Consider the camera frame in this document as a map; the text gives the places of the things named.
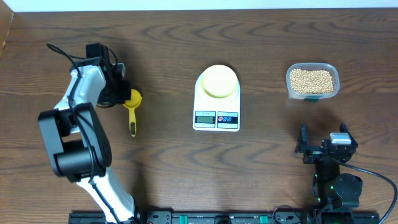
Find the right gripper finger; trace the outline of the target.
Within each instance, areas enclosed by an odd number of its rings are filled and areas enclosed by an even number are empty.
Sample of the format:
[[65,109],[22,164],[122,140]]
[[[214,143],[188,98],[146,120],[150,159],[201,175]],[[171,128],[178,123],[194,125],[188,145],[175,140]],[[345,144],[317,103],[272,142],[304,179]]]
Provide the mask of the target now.
[[344,122],[342,122],[342,123],[340,124],[339,131],[340,131],[341,133],[346,133],[346,134],[349,136],[349,138],[351,139],[351,142],[352,142],[352,143],[356,143],[354,137],[352,137],[351,133],[348,131],[348,128],[346,127],[346,125],[345,125]]
[[303,150],[308,146],[307,127],[305,123],[300,125],[300,134],[297,141],[297,150]]

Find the yellow measuring scoop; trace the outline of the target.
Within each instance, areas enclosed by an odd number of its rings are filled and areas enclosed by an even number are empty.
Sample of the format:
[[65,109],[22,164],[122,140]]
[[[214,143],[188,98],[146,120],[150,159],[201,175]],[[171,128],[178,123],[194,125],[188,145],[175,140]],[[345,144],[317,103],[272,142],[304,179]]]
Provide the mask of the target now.
[[135,110],[141,105],[141,102],[141,94],[137,90],[132,89],[131,99],[126,100],[123,104],[123,106],[129,111],[129,132],[132,137],[135,137],[137,134],[137,120]]

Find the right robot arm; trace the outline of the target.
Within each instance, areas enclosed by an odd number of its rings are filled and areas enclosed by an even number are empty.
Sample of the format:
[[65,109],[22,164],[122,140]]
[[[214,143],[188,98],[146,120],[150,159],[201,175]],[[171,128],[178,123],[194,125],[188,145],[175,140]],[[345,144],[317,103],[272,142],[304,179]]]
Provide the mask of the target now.
[[340,172],[356,152],[358,143],[344,123],[340,130],[330,133],[320,146],[309,145],[307,127],[300,125],[300,135],[295,147],[296,153],[303,154],[304,164],[315,166],[313,193],[319,204],[331,210],[348,210],[359,207],[363,181],[360,177]]

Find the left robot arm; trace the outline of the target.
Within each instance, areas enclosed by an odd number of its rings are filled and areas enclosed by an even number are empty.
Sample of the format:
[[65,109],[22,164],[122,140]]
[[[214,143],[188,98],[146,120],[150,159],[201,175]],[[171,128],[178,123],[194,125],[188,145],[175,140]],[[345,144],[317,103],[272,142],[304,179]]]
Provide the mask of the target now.
[[90,194],[106,223],[132,223],[135,202],[111,168],[111,145],[96,113],[97,107],[111,108],[130,99],[125,66],[100,43],[86,45],[84,57],[53,44],[47,47],[71,63],[64,96],[38,117],[52,171]]

